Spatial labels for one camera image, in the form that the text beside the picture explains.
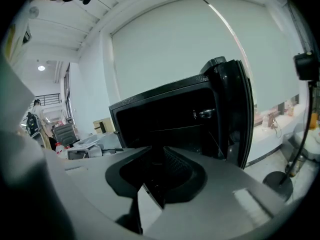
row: floor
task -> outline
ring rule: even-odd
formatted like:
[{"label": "floor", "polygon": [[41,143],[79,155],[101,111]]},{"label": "floor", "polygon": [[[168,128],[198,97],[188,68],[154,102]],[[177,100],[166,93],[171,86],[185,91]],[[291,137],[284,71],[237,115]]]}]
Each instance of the floor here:
[{"label": "floor", "polygon": [[[244,171],[252,178],[262,183],[265,176],[269,173],[274,171],[284,172],[287,163],[281,150],[278,150],[265,159],[245,168]],[[311,161],[306,161],[303,164],[298,174],[291,178],[293,194],[286,202],[287,204],[303,197],[307,193],[318,169],[319,165]],[[142,228],[146,231],[161,215],[162,210],[153,202],[143,187],[138,192],[138,205]]]}]

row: round base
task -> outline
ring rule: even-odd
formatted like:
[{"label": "round base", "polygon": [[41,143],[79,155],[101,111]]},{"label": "round base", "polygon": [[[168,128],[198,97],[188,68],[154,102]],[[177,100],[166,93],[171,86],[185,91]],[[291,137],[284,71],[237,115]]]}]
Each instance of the round base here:
[{"label": "round base", "polygon": [[[280,181],[286,177],[285,181],[282,185],[280,185]],[[294,187],[292,181],[289,177],[286,176],[284,172],[274,171],[269,173],[263,180],[263,184],[267,185],[269,188],[277,192],[285,201],[287,201],[293,191]]]}]

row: railing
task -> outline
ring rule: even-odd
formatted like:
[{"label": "railing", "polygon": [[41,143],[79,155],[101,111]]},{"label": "railing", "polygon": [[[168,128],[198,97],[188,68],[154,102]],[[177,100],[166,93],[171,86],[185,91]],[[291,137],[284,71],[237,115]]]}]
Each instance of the railing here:
[{"label": "railing", "polygon": [[[40,100],[41,106],[59,104],[60,103],[60,93],[35,96],[34,99],[35,100]],[[34,107],[34,100],[30,104],[29,109],[31,109],[33,107]]]}]

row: roller blind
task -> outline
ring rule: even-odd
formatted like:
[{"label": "roller blind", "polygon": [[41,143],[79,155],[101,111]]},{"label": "roller blind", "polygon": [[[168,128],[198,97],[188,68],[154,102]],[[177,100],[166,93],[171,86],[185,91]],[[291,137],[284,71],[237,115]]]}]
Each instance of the roller blind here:
[{"label": "roller blind", "polygon": [[[288,42],[267,9],[241,0],[207,1],[228,21],[245,50],[259,110],[298,94]],[[153,9],[112,38],[121,99],[194,76],[215,57],[243,60],[226,25],[202,0]]]}]

